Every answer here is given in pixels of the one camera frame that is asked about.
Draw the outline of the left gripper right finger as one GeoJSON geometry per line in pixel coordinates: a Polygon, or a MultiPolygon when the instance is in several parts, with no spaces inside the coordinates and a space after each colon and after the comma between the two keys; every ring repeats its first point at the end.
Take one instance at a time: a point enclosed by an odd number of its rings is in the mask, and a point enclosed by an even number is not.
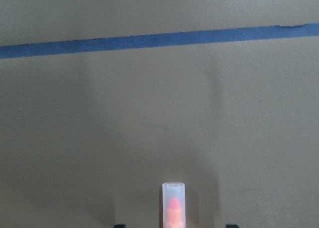
{"type": "Polygon", "coordinates": [[[237,224],[226,224],[226,228],[237,228],[237,224]]]}

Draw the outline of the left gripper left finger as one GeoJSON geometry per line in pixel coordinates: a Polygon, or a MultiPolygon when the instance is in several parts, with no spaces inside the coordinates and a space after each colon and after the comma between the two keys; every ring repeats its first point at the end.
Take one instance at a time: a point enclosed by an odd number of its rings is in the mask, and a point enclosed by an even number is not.
{"type": "Polygon", "coordinates": [[[125,224],[115,224],[114,228],[125,228],[125,224]]]}

